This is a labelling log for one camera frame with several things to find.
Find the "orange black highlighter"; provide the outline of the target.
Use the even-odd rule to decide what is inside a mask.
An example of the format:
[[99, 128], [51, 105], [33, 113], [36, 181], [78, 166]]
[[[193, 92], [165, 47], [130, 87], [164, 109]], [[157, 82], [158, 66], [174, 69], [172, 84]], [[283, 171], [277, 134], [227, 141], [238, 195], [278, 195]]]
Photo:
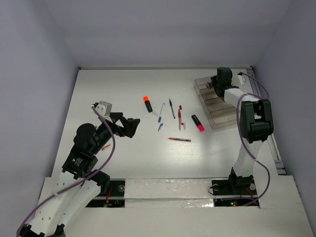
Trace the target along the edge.
[[146, 106], [146, 108], [147, 108], [147, 111], [148, 111], [149, 113], [151, 113], [151, 112], [153, 111], [153, 109], [152, 109], [152, 106], [151, 106], [151, 103], [150, 103], [150, 101], [149, 101], [148, 96], [144, 96], [144, 97], [143, 97], [143, 101], [144, 101], [144, 103], [145, 103], [145, 106]]

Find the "white pen blue cap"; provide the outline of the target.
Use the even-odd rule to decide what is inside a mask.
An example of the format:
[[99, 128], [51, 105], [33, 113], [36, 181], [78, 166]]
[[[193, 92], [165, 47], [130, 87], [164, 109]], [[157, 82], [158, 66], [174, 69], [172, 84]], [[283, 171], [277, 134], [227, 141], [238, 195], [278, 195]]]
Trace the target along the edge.
[[161, 106], [161, 109], [160, 109], [160, 112], [159, 112], [159, 116], [158, 116], [158, 123], [161, 123], [164, 106], [165, 106], [165, 103], [163, 103], [162, 106]]

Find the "white pen red cap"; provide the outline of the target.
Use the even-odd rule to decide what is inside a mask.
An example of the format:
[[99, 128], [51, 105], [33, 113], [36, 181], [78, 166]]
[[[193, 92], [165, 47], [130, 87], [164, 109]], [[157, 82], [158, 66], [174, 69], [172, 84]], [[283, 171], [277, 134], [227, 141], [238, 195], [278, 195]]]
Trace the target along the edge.
[[184, 121], [184, 117], [183, 117], [183, 110], [182, 110], [182, 106], [179, 106], [179, 112], [180, 112], [180, 124], [182, 125], [183, 129], [186, 130], [186, 122]]

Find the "dark blue ballpoint pen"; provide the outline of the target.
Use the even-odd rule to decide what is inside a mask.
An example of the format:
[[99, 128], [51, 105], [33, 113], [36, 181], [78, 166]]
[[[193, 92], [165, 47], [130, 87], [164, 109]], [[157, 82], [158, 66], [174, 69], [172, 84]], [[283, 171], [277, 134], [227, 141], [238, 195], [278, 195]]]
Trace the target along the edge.
[[176, 119], [175, 112], [174, 112], [174, 109], [173, 109], [173, 104], [172, 104], [172, 101], [171, 101], [170, 98], [169, 98], [169, 105], [170, 105], [170, 108], [171, 108], [172, 116], [173, 116], [174, 119]]

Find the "pink black highlighter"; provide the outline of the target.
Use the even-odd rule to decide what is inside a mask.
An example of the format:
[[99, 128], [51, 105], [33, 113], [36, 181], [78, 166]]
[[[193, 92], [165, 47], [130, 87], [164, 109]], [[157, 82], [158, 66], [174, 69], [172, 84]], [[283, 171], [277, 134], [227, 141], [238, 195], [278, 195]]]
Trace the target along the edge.
[[191, 116], [193, 122], [195, 123], [195, 125], [197, 126], [199, 132], [203, 132], [205, 129], [203, 127], [203, 125], [201, 124], [201, 122], [199, 121], [199, 119], [197, 118], [196, 115], [192, 115]]

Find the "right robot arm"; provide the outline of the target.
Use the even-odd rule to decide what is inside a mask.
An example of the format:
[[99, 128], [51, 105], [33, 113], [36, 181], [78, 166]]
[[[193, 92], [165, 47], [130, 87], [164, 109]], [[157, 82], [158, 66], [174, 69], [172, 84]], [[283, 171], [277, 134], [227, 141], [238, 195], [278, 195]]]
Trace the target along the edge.
[[228, 67], [217, 68], [210, 78], [216, 95], [236, 108], [237, 128], [241, 139], [239, 155], [227, 179], [213, 180], [212, 194], [238, 196], [254, 183], [253, 167], [263, 143], [274, 131], [271, 103], [268, 99], [243, 92], [243, 76]]

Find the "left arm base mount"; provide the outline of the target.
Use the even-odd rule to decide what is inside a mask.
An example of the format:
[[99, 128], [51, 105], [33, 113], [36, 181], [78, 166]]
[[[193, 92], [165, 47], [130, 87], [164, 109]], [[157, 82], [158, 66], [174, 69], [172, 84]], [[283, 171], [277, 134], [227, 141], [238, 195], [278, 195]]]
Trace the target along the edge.
[[91, 200], [88, 208], [122, 208], [125, 207], [125, 179], [111, 179], [110, 186], [105, 193], [101, 193]]

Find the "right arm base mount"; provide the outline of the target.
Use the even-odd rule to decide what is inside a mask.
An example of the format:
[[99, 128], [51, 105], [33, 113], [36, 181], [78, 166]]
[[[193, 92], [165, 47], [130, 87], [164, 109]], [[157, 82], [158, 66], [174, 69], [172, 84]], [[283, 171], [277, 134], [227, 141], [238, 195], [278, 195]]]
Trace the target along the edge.
[[215, 207], [260, 206], [259, 201], [254, 202], [258, 196], [254, 182], [248, 187], [237, 187], [236, 190], [229, 184], [228, 179], [212, 180], [208, 192], [213, 195]]

